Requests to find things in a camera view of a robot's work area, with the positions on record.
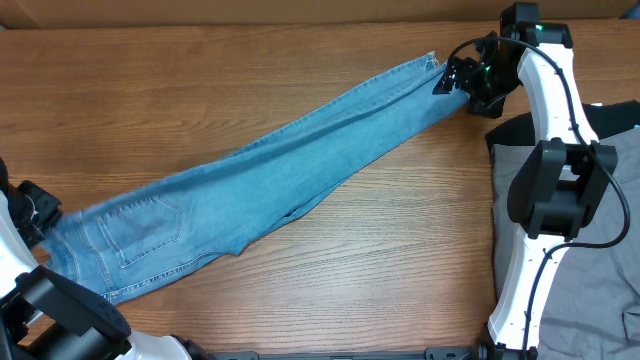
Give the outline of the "black folded garment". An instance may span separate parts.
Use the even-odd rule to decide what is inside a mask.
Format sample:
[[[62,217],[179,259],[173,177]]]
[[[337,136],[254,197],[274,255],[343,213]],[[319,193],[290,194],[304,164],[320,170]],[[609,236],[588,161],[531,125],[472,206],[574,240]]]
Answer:
[[[637,100],[602,106],[583,104],[583,110],[591,128],[600,139],[639,126],[640,104]],[[488,150],[491,150],[494,145],[536,145],[532,115],[524,113],[505,121],[488,132],[485,140]]]

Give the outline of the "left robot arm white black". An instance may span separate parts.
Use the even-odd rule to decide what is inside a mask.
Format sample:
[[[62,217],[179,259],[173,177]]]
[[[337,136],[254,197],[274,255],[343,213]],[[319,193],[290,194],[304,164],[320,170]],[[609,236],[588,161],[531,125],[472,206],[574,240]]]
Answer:
[[[207,359],[176,336],[134,331],[91,290],[38,264],[31,248],[61,217],[60,201],[1,166],[1,357],[37,360]]]

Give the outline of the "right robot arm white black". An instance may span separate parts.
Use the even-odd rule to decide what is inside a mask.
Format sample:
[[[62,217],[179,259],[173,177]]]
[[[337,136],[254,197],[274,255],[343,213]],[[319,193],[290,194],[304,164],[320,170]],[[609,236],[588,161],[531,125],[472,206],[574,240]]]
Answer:
[[[573,40],[565,24],[543,23],[535,3],[516,2],[499,32],[472,40],[478,60],[448,57],[433,92],[460,89],[472,114],[501,116],[507,95],[526,90],[535,147],[514,177],[507,213],[517,224],[497,306],[477,344],[434,347],[428,359],[535,359],[540,321],[559,264],[593,219],[613,177],[617,151],[601,144],[584,113],[573,73]]]

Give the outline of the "light blue denim jeans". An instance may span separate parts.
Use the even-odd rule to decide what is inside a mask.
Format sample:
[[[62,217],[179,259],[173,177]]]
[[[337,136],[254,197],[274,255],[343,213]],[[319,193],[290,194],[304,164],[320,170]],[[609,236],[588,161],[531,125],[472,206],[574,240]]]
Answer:
[[[443,73],[415,58],[217,161],[66,215],[47,265],[118,304],[237,255],[461,108],[463,91],[436,92]]]

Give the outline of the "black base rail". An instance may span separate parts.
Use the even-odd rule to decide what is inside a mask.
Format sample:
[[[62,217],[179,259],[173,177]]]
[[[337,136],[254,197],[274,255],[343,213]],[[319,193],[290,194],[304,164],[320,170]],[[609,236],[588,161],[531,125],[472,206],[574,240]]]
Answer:
[[[429,347],[422,351],[338,352],[260,354],[245,352],[209,352],[191,340],[183,342],[193,359],[210,360],[488,360],[483,346]]]

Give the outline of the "grey folded trousers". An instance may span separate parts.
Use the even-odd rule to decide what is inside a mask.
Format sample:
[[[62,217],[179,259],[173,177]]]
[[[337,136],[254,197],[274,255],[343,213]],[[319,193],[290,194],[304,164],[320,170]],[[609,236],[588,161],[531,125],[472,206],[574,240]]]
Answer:
[[[628,200],[631,227],[622,242],[602,250],[570,249],[544,308],[538,359],[639,359],[639,128],[604,138],[616,147],[615,179]],[[508,188],[533,146],[494,145],[494,274],[496,292],[506,278],[516,232],[507,215]],[[623,214],[609,186],[578,242],[603,243],[622,228]]]

